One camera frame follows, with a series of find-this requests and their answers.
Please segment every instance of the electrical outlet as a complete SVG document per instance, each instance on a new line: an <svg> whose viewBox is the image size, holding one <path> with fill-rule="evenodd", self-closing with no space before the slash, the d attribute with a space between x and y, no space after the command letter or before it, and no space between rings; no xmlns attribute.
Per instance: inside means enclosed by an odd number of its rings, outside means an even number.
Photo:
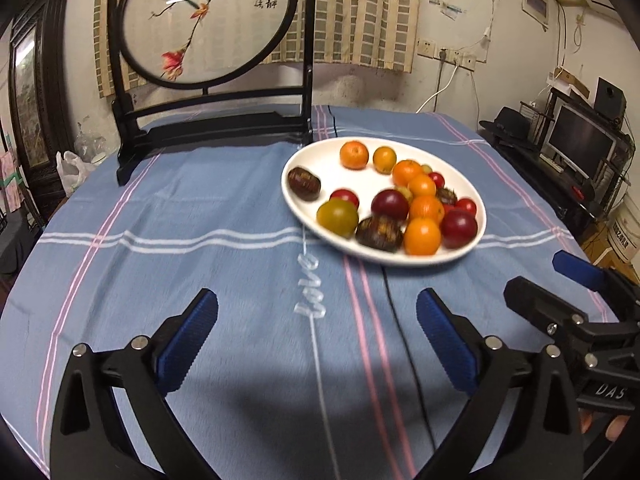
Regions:
<svg viewBox="0 0 640 480"><path fill-rule="evenodd" d="M475 54L463 54L462 56L462 68L471 70L473 72L476 69L476 61L478 58Z"/></svg>
<svg viewBox="0 0 640 480"><path fill-rule="evenodd" d="M445 57L444 61L446 63L460 65L462 64L462 54L458 50L454 50L452 48L446 49L447 57Z"/></svg>
<svg viewBox="0 0 640 480"><path fill-rule="evenodd" d="M416 52L418 56L436 57L436 44L429 40L418 40Z"/></svg>

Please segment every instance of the plastic bag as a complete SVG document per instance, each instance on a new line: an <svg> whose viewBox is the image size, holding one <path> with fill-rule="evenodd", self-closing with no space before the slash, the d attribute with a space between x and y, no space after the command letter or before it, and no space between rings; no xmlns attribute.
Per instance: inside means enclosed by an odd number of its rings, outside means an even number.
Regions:
<svg viewBox="0 0 640 480"><path fill-rule="evenodd" d="M73 152L65 152L64 156L57 152L56 166L67 197L71 196L96 168L93 164L83 162L80 156Z"/></svg>

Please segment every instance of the orange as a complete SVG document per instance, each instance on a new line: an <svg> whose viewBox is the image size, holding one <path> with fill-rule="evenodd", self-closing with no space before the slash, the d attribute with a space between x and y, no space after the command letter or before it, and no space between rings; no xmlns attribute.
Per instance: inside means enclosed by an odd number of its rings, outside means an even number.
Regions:
<svg viewBox="0 0 640 480"><path fill-rule="evenodd" d="M369 150L357 141L345 142L340 148L340 163L349 170L363 170L369 161Z"/></svg>
<svg viewBox="0 0 640 480"><path fill-rule="evenodd" d="M442 241L436 222L431 218L416 218L404 231L404 252L410 256L431 256Z"/></svg>
<svg viewBox="0 0 640 480"><path fill-rule="evenodd" d="M417 196L409 207L409 222L415 218L430 218L440 225L444 218L442 202L431 195Z"/></svg>
<svg viewBox="0 0 640 480"><path fill-rule="evenodd" d="M391 171L394 184L399 187L406 187L412 178L420 174L424 174L424 172L415 160L401 160Z"/></svg>
<svg viewBox="0 0 640 480"><path fill-rule="evenodd" d="M391 174L391 170L396 165L398 156L396 152L388 146L380 146L373 152L373 166L378 173L383 175Z"/></svg>
<svg viewBox="0 0 640 480"><path fill-rule="evenodd" d="M407 185L413 196L436 195L436 185L428 175L420 174L414 176Z"/></svg>

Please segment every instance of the red flower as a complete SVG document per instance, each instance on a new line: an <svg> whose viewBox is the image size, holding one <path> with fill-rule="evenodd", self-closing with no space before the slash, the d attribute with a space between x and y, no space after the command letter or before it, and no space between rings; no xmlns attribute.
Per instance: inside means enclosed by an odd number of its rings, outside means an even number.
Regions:
<svg viewBox="0 0 640 480"><path fill-rule="evenodd" d="M185 52L187 52L187 48L184 46L180 50L162 54L162 58L164 59L164 63L162 64L164 74L162 75L169 81L175 81L176 78L182 74L182 60L184 59Z"/></svg>

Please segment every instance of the computer monitor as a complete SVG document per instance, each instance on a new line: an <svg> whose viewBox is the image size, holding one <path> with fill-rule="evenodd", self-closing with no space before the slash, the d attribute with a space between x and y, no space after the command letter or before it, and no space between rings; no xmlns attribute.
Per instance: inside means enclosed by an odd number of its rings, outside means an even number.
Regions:
<svg viewBox="0 0 640 480"><path fill-rule="evenodd" d="M558 110L546 144L575 171L594 181L602 160L610 160L616 147L615 139L603 128L567 105Z"/></svg>

